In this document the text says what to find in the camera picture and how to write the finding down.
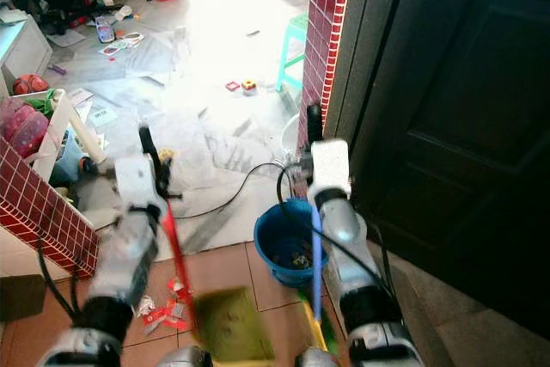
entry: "door frame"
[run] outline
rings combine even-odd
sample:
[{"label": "door frame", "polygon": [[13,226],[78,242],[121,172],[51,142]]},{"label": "door frame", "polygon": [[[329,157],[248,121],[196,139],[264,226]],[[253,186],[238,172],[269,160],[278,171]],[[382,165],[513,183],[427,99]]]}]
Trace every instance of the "door frame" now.
[{"label": "door frame", "polygon": [[350,151],[397,5],[398,0],[347,0],[324,135],[344,139]]}]

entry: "blue plastic basin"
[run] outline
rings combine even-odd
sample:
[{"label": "blue plastic basin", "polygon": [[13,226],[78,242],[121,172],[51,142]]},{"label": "blue plastic basin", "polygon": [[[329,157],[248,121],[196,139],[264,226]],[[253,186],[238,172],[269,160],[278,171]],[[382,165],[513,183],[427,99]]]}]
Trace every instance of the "blue plastic basin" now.
[{"label": "blue plastic basin", "polygon": [[[311,225],[311,205],[300,199],[284,202],[286,210],[297,221]],[[311,262],[311,230],[291,221],[274,205],[256,220],[254,226],[254,245],[260,257],[267,263],[273,276],[283,285],[300,287],[309,283],[313,277]],[[299,268],[293,261],[297,255],[309,258],[308,268]],[[323,250],[321,262],[328,261]]]}]

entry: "red tile wall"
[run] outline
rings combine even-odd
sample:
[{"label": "red tile wall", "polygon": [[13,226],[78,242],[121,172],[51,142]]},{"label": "red tile wall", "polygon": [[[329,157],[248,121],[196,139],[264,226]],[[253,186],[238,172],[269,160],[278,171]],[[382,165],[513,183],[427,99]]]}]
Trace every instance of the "red tile wall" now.
[{"label": "red tile wall", "polygon": [[346,2],[347,0],[309,0],[298,148],[307,141],[307,105],[320,102],[323,125],[327,117]]},{"label": "red tile wall", "polygon": [[0,137],[0,225],[80,277],[93,275],[99,240],[94,230]]}]

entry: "green plastic chair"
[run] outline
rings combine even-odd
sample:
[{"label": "green plastic chair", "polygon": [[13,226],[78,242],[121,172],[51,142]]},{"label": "green plastic chair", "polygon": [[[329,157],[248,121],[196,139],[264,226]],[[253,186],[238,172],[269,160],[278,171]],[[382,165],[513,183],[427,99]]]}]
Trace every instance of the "green plastic chair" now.
[{"label": "green plastic chair", "polygon": [[302,82],[298,81],[294,77],[287,75],[286,69],[291,67],[293,64],[304,60],[305,54],[301,54],[292,58],[287,62],[287,53],[289,51],[290,38],[295,38],[306,43],[306,35],[308,32],[308,13],[302,13],[299,16],[293,17],[290,19],[286,30],[284,31],[284,41],[283,41],[283,53],[281,54],[281,63],[278,67],[278,78],[276,90],[281,91],[283,87],[283,82],[287,82],[290,85],[302,90]]}]

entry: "wooden door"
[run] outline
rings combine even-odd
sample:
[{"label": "wooden door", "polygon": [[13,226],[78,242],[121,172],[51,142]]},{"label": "wooden door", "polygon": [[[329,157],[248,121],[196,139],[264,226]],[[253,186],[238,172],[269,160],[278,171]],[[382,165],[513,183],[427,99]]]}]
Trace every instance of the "wooden door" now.
[{"label": "wooden door", "polygon": [[550,338],[550,0],[394,0],[388,21],[351,145],[359,210]]}]

